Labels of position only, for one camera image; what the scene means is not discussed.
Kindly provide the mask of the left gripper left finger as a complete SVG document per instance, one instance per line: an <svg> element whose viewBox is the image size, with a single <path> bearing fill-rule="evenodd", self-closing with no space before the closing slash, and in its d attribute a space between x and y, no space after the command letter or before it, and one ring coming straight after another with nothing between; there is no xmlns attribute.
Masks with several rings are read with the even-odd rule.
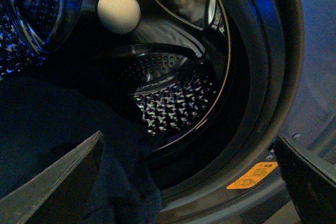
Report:
<svg viewBox="0 0 336 224"><path fill-rule="evenodd" d="M1 199L1 223L81 223L104 150L97 131Z"/></svg>

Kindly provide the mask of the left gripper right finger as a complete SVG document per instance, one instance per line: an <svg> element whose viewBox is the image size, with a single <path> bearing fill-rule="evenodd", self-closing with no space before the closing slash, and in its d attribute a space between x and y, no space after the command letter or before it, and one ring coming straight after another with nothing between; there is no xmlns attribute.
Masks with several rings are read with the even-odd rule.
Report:
<svg viewBox="0 0 336 224"><path fill-rule="evenodd" d="M335 223L335 166L282 135L277 163L302 223Z"/></svg>

